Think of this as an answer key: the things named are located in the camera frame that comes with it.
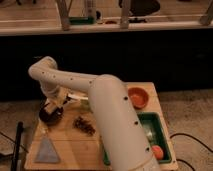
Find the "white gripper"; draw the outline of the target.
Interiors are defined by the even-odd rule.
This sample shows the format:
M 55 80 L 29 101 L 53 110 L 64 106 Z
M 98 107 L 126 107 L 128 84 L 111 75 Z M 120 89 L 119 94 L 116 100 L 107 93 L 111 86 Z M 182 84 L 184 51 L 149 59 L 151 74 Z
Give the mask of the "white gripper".
M 62 107 L 68 96 L 68 90 L 66 88 L 59 88 L 51 97 L 50 101 L 57 107 Z

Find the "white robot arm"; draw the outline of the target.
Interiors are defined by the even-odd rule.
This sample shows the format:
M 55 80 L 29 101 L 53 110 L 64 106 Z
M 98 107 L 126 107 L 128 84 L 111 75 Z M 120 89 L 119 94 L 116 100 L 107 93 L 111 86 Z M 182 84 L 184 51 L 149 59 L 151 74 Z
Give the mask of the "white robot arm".
M 88 94 L 90 109 L 113 171 L 161 171 L 145 131 L 118 77 L 61 71 L 52 57 L 44 57 L 28 69 L 40 82 L 46 97 L 61 86 Z

